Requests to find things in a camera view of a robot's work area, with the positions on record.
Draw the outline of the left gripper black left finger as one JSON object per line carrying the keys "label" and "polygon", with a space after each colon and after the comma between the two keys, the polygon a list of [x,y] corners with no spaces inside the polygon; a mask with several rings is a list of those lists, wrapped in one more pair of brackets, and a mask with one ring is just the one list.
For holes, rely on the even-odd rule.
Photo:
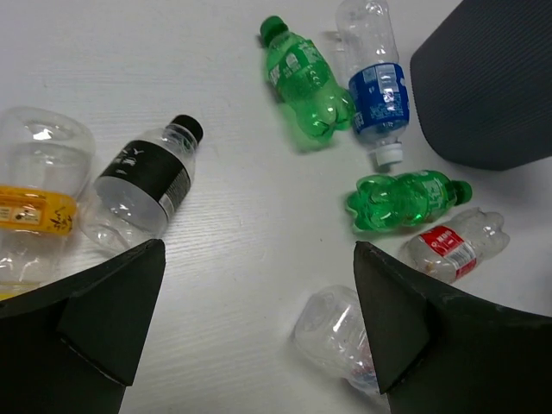
{"label": "left gripper black left finger", "polygon": [[152,239],[1,303],[3,413],[117,413],[166,268]]}

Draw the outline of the clear crushed bottle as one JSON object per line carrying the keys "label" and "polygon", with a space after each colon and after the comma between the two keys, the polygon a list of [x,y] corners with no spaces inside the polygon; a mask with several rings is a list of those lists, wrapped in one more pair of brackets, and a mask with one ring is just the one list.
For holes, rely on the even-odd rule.
{"label": "clear crushed bottle", "polygon": [[356,291],[332,285],[312,294],[295,324],[292,341],[326,374],[366,395],[379,391]]}

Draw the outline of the green bottle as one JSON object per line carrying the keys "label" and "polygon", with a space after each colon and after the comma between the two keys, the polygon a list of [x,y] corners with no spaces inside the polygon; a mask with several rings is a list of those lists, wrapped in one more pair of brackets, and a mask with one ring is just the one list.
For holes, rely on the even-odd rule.
{"label": "green bottle", "polygon": [[336,131],[351,127],[353,99],[312,40],[292,32],[278,16],[260,25],[260,39],[267,80],[308,138],[325,144]]}
{"label": "green bottle", "polygon": [[472,186],[442,172],[421,170],[396,176],[371,175],[357,181],[345,208],[359,232],[391,232],[432,223],[468,203]]}

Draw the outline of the clear bottle red label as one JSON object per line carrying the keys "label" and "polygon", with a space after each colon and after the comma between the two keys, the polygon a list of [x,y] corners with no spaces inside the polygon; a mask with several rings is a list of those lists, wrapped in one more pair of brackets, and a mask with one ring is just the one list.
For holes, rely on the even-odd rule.
{"label": "clear bottle red label", "polygon": [[407,241],[398,251],[398,259],[452,284],[508,246],[510,237],[503,231],[504,224],[498,212],[465,210]]}

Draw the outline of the clear bottle black label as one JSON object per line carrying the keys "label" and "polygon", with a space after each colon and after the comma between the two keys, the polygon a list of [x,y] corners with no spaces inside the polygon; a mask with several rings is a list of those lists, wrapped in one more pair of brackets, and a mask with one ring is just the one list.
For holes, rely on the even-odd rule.
{"label": "clear bottle black label", "polygon": [[129,141],[83,200],[82,232],[112,254],[160,239],[191,189],[203,137],[199,121],[178,115]]}

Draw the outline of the clear bottle blue label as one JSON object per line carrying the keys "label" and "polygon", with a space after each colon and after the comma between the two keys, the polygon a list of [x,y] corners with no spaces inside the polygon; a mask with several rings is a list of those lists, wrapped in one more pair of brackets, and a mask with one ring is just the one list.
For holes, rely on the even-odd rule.
{"label": "clear bottle blue label", "polygon": [[356,108],[353,129],[377,166],[400,163],[399,137],[409,124],[410,104],[388,3],[344,1],[336,11],[336,27]]}

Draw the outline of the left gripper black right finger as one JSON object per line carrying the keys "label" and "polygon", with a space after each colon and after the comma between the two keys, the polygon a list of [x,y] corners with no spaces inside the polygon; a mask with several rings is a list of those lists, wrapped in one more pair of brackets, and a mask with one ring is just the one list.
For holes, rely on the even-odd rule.
{"label": "left gripper black right finger", "polygon": [[394,413],[548,413],[551,320],[354,248],[379,391]]}

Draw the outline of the dark mesh waste bin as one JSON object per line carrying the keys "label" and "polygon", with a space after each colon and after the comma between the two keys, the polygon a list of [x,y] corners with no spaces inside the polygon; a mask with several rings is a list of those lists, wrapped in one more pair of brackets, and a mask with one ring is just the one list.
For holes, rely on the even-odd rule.
{"label": "dark mesh waste bin", "polygon": [[505,171],[550,157],[551,2],[461,2],[412,55],[411,82],[443,159]]}

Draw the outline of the clear bottle yellow label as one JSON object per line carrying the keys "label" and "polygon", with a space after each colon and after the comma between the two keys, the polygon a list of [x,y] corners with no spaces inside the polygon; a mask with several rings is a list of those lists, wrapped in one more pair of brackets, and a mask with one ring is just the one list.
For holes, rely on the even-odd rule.
{"label": "clear bottle yellow label", "polygon": [[69,116],[33,107],[2,113],[3,299],[55,279],[95,153],[91,131]]}

